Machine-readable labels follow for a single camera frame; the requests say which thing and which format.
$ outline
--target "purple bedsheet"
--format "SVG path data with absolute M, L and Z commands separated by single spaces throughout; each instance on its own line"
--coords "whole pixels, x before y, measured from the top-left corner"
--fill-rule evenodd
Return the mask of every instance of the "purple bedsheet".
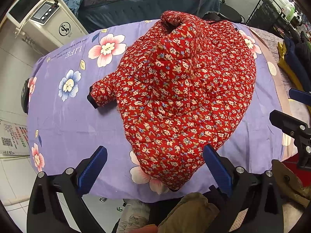
M 111 62 L 99 68 L 98 64 L 106 64 L 109 59 L 105 62 L 89 59 L 91 47 L 98 45 L 108 34 L 124 35 L 124 39 L 118 36 L 118 41 L 130 46 L 154 23 L 155 20 L 144 21 L 96 31 L 51 52 L 35 64 L 33 76 L 37 79 L 29 103 L 28 137 L 31 147 L 35 143 L 38 145 L 45 162 L 42 170 L 47 174 L 60 174 L 67 167 L 76 167 L 102 145 L 108 150 L 108 160 L 91 189 L 90 193 L 94 195 L 156 202 L 190 192 L 204 193 L 210 185 L 216 185 L 206 165 L 177 192 L 159 195 L 148 183 L 135 184 L 130 169 L 136 165 L 129 155 L 131 146 L 125 138 L 116 103 L 95 110 L 86 99 L 89 87 L 115 71 L 122 57 L 122 54 L 112 55 Z M 245 26 L 235 26 L 251 36 Z M 122 46 L 116 45 L 111 54 L 122 52 Z M 229 158 L 234 166 L 262 173 L 271 168 L 272 159 L 282 157 L 282 131 L 269 122 L 269 113 L 274 109 L 281 111 L 281 106 L 263 54 L 257 54 L 256 67 L 251 104 L 236 131 L 218 153 Z

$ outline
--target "logo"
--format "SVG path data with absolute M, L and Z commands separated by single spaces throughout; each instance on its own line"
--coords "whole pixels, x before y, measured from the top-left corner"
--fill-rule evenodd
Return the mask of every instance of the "logo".
M 71 26 L 68 22 L 63 22 L 59 27 L 59 34 L 61 36 L 67 36 L 71 30 Z

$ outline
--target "leaf print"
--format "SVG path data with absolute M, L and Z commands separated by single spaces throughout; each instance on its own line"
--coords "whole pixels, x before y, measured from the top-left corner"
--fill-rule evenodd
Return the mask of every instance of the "leaf print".
M 272 74 L 273 76 L 276 76 L 276 68 L 275 68 L 275 65 L 268 61 L 268 68 L 269 68 L 269 71 L 270 71 L 270 74 Z
M 282 145 L 284 146 L 289 146 L 291 142 L 291 137 L 285 133 L 283 133 L 283 137 L 282 137 Z
M 99 37 L 99 32 L 92 38 L 92 43 Z
M 85 70 L 85 62 L 84 62 L 84 60 L 80 61 L 80 67 L 81 67 L 82 70 Z
M 41 140 L 40 135 L 39 135 L 38 139 L 39 139 L 39 143 L 40 143 L 40 145 L 42 146 L 42 140 Z

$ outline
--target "quilted jacket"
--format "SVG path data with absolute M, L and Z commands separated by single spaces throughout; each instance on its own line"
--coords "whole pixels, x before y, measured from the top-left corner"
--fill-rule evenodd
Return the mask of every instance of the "quilted jacket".
M 233 133 L 255 77 L 253 55 L 230 22 L 166 11 L 88 100 L 97 108 L 116 99 L 142 170 L 178 190 L 203 165 L 203 147 L 217 150 Z

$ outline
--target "metal screw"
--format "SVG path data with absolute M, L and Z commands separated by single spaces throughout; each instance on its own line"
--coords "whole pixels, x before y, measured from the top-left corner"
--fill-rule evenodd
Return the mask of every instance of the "metal screw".
M 241 167 L 241 166 L 238 166 L 238 167 L 236 168 L 236 171 L 237 171 L 238 173 L 243 173 L 243 172 L 244 172 L 244 168 Z
M 43 176 L 44 176 L 44 172 L 39 172 L 39 173 L 38 173 L 38 177 L 39 177 L 39 178 L 42 178 Z
M 290 177 L 289 177 L 288 175 L 285 175 L 285 176 L 284 176 L 284 180 L 285 180 L 286 182 L 290 182 Z
M 266 174 L 268 177 L 272 177 L 272 175 L 273 175 L 271 171 L 266 171 Z
M 66 174 L 72 174 L 73 173 L 73 169 L 72 168 L 67 168 L 66 169 Z

